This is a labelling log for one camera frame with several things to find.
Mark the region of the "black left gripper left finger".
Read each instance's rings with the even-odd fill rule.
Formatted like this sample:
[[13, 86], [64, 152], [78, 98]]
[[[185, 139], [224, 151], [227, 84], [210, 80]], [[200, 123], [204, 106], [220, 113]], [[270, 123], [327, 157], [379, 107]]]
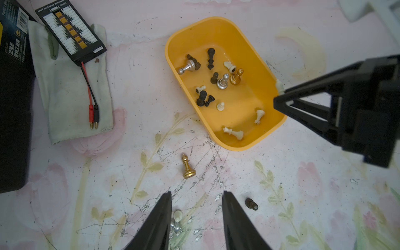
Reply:
[[171, 229], [172, 197], [164, 193], [124, 250], [168, 250]]

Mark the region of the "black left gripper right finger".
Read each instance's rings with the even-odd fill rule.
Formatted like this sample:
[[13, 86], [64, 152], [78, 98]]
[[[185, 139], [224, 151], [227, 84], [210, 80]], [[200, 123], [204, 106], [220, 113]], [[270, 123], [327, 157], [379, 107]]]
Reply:
[[271, 249], [258, 233], [233, 193], [224, 191], [222, 208], [228, 250]]

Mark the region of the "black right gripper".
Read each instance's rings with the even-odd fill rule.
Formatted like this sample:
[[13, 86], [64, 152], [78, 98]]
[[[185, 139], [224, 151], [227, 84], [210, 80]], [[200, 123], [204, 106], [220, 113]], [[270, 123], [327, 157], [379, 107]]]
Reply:
[[400, 135], [400, 57], [359, 61], [337, 71], [341, 90], [339, 146], [365, 163], [388, 168]]

